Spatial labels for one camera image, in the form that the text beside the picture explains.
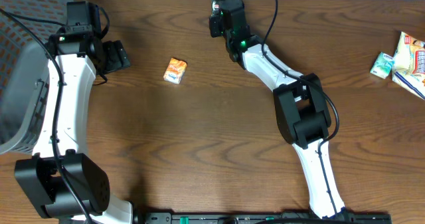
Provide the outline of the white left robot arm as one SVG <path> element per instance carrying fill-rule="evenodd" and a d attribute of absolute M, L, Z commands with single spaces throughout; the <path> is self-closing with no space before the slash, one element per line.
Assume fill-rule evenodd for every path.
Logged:
<path fill-rule="evenodd" d="M 120 41 L 106 41 L 103 8 L 88 1 L 66 6 L 67 22 L 43 44 L 49 88 L 41 132 L 29 159 L 15 164 L 15 179 L 36 212 L 61 223 L 137 223 L 133 203 L 110 191 L 88 156 L 86 125 L 97 77 L 130 66 Z"/>

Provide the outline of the teal tissue pack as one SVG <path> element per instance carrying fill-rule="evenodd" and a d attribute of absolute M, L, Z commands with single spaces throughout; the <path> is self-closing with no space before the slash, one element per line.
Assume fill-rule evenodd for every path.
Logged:
<path fill-rule="evenodd" d="M 370 73 L 379 78 L 386 79 L 389 76 L 393 65 L 394 59 L 392 56 L 385 53 L 380 53 L 374 62 Z"/>

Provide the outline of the yellow snack bag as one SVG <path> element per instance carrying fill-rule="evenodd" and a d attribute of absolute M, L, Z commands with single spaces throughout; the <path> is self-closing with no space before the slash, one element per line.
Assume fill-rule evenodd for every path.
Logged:
<path fill-rule="evenodd" d="M 423 100 L 424 41 L 401 32 L 393 59 L 392 81 Z"/>

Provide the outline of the orange tissue pack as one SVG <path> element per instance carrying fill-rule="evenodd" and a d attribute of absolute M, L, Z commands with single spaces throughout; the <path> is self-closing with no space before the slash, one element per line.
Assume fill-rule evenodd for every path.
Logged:
<path fill-rule="evenodd" d="M 173 84 L 180 84 L 187 69 L 187 63 L 183 60 L 172 58 L 169 61 L 163 79 Z"/>

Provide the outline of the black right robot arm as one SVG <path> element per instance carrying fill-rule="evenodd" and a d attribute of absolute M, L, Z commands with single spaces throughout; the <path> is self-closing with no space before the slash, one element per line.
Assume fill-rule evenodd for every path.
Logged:
<path fill-rule="evenodd" d="M 272 91 L 278 129 L 300 159 L 313 214 L 340 219 L 345 204 L 329 158 L 331 117 L 319 78 L 291 69 L 250 31 L 243 0 L 211 0 L 211 7 L 211 36 L 224 37 L 230 59 Z"/>

